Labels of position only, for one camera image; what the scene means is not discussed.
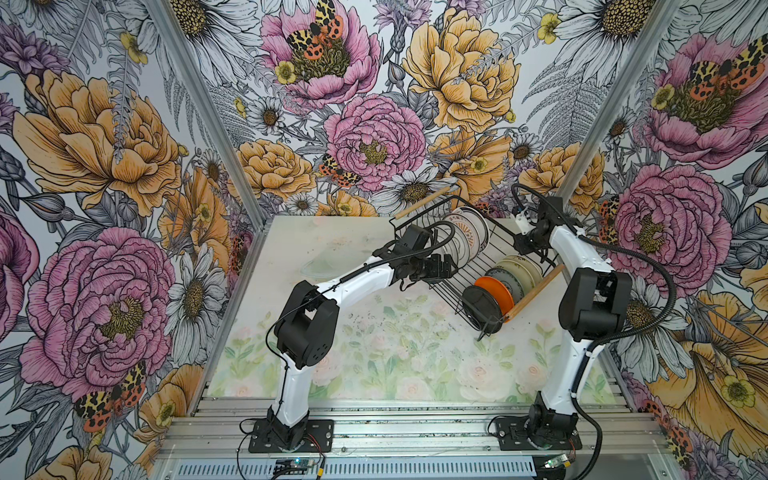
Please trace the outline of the green red rimmed white plate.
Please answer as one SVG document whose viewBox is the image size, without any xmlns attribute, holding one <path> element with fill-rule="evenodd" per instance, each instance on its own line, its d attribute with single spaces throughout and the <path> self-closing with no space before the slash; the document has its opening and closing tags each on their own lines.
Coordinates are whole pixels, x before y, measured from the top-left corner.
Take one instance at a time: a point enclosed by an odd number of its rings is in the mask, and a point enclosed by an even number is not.
<svg viewBox="0 0 768 480">
<path fill-rule="evenodd" d="M 459 268 L 465 267 L 477 253 L 478 234 L 476 229 L 470 224 L 459 221 L 458 223 L 449 221 L 452 227 L 442 226 L 445 233 L 453 233 L 449 243 L 445 246 L 446 251 L 452 256 Z"/>
</svg>

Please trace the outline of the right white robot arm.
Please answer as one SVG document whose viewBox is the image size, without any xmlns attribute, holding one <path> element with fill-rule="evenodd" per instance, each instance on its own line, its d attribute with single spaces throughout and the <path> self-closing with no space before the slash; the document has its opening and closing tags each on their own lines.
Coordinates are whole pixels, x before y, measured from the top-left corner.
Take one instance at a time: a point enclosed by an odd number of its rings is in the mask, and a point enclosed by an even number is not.
<svg viewBox="0 0 768 480">
<path fill-rule="evenodd" d="M 574 403 L 580 399 L 586 378 L 603 350 L 599 340 L 624 327 L 632 280 L 618 272 L 601 255 L 583 228 L 563 212 L 563 200 L 539 200 L 537 220 L 522 226 L 514 236 L 521 254 L 552 249 L 568 276 L 568 285 L 558 307 L 563 342 L 553 373 L 545 383 L 530 413 L 541 419 L 574 419 Z"/>
</svg>

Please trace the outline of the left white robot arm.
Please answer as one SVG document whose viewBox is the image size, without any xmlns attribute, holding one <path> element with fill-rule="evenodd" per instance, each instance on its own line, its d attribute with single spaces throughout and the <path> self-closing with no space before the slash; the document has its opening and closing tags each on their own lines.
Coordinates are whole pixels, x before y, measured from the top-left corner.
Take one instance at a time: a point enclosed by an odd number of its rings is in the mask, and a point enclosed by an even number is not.
<svg viewBox="0 0 768 480">
<path fill-rule="evenodd" d="M 271 422 L 293 428 L 308 417 L 312 375 L 332 348 L 341 310 L 397 282 L 450 278 L 458 265 L 445 248 L 457 233 L 448 221 L 409 225 L 350 272 L 317 285 L 301 281 L 294 286 L 268 330 L 276 336 L 275 354 L 284 364 L 268 411 Z"/>
</svg>

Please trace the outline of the beige green rimmed plate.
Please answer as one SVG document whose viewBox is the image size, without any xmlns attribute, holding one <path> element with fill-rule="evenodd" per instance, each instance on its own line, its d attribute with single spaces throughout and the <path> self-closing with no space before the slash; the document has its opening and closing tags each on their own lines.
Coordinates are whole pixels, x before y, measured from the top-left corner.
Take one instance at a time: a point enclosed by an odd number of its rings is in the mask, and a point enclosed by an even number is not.
<svg viewBox="0 0 768 480">
<path fill-rule="evenodd" d="M 486 276 L 494 278 L 510 292 L 515 303 L 522 300 L 543 280 L 541 268 L 520 255 L 508 255 L 487 270 Z"/>
</svg>

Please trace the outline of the rearmost green red rimmed plate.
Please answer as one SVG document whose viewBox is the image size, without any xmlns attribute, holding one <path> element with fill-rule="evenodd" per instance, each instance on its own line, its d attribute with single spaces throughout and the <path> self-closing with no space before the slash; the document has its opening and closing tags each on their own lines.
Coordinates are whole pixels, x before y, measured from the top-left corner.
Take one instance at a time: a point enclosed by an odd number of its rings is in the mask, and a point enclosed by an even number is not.
<svg viewBox="0 0 768 480">
<path fill-rule="evenodd" d="M 473 225 L 477 232 L 475 255 L 482 252 L 486 248 L 490 236 L 489 226 L 484 215 L 472 206 L 460 206 L 454 212 L 465 217 Z"/>
</svg>

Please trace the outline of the orange plate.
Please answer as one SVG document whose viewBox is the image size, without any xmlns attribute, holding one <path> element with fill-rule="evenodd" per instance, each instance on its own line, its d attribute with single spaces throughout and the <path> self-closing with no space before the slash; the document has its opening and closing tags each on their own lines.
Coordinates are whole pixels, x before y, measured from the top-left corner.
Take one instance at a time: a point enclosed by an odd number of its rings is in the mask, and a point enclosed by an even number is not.
<svg viewBox="0 0 768 480">
<path fill-rule="evenodd" d="M 510 290 L 499 280 L 491 276 L 479 277 L 474 285 L 487 291 L 499 305 L 503 316 L 507 316 L 515 306 Z"/>
</svg>

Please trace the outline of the black plate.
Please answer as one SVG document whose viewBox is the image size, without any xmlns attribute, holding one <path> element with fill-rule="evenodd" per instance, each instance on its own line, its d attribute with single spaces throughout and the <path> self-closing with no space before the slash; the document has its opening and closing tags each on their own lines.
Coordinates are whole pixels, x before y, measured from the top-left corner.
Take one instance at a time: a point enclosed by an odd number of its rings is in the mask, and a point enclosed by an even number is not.
<svg viewBox="0 0 768 480">
<path fill-rule="evenodd" d="M 493 335 L 501 329 L 501 308 L 488 291 L 475 285 L 468 286 L 462 292 L 461 302 L 470 325 L 481 334 Z"/>
</svg>

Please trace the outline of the right green circuit board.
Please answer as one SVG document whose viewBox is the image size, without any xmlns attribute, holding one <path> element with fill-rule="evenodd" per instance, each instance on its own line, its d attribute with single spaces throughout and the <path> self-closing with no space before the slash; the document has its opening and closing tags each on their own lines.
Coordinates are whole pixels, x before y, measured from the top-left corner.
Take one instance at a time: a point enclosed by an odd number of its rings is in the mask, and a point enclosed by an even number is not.
<svg viewBox="0 0 768 480">
<path fill-rule="evenodd" d="M 560 454 L 547 459 L 542 467 L 544 469 L 567 468 L 571 465 L 571 460 L 567 454 Z"/>
</svg>

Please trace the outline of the green circuit board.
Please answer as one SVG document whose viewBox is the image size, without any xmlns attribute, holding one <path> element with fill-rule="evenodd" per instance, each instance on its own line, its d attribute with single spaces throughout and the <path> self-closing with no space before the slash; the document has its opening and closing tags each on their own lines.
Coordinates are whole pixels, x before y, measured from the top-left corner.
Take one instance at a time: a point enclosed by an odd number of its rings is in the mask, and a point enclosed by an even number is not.
<svg viewBox="0 0 768 480">
<path fill-rule="evenodd" d="M 571 465 L 571 460 L 567 454 L 560 454 L 547 459 L 542 467 L 544 469 L 567 468 Z"/>
<path fill-rule="evenodd" d="M 293 458 L 282 459 L 275 462 L 272 476 L 279 477 L 282 475 L 305 475 L 313 471 L 320 464 L 317 460 L 309 460 L 306 458 Z"/>
</svg>

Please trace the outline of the left green circuit board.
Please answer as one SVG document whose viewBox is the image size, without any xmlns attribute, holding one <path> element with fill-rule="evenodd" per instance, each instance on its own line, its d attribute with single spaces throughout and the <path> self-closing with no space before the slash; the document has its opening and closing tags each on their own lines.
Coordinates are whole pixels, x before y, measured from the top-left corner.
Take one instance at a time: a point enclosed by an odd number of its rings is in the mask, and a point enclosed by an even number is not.
<svg viewBox="0 0 768 480">
<path fill-rule="evenodd" d="M 320 464 L 317 460 L 309 460 L 306 458 L 293 458 L 282 459 L 275 462 L 272 476 L 279 477 L 282 475 L 305 475 L 313 471 Z"/>
</svg>

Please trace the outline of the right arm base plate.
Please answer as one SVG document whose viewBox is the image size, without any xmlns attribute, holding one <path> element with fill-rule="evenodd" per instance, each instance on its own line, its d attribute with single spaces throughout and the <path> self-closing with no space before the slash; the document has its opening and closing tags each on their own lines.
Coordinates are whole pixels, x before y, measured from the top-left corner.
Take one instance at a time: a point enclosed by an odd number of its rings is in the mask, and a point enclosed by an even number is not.
<svg viewBox="0 0 768 480">
<path fill-rule="evenodd" d="M 578 416 L 555 414 L 542 419 L 529 416 L 498 416 L 489 431 L 502 451 L 581 450 L 576 429 Z"/>
</svg>

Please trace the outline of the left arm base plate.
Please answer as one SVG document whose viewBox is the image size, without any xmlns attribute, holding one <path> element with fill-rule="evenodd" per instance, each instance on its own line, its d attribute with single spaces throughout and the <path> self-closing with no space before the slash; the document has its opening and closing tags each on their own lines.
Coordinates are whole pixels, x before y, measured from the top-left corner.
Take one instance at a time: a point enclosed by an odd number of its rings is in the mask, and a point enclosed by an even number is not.
<svg viewBox="0 0 768 480">
<path fill-rule="evenodd" d="M 334 440 L 333 420 L 303 419 L 293 427 L 277 420 L 257 419 L 249 435 L 253 454 L 329 453 Z"/>
</svg>

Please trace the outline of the aluminium mounting rail frame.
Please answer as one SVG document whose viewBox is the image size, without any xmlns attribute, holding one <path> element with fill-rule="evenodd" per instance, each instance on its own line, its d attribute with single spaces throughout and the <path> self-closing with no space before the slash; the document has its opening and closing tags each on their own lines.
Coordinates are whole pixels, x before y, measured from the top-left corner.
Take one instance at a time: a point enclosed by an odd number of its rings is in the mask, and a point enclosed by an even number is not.
<svg viewBox="0 0 768 480">
<path fill-rule="evenodd" d="M 159 451 L 161 459 L 246 456 L 245 430 L 265 415 L 267 399 L 205 397 L 189 417 L 173 421 Z M 313 419 L 334 422 L 331 454 L 342 456 L 491 455 L 498 442 L 489 435 L 496 416 L 524 416 L 526 404 L 434 403 L 405 401 L 316 400 Z M 605 454 L 655 454 L 667 442 L 653 417 L 635 413 L 617 398 L 608 405 L 587 405 L 604 432 Z"/>
</svg>

